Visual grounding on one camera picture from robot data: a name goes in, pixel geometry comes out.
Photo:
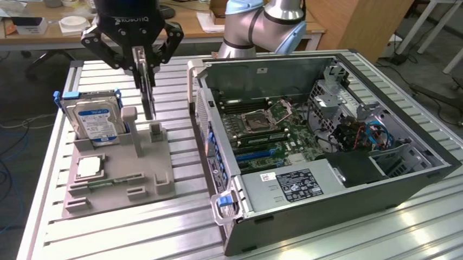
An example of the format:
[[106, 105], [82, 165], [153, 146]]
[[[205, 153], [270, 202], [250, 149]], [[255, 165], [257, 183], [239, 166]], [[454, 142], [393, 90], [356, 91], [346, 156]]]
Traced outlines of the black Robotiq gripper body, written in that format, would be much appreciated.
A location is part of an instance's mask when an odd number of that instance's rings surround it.
[[162, 31], [169, 31], [158, 1], [95, 1], [97, 38], [106, 34], [125, 50], [151, 47]]

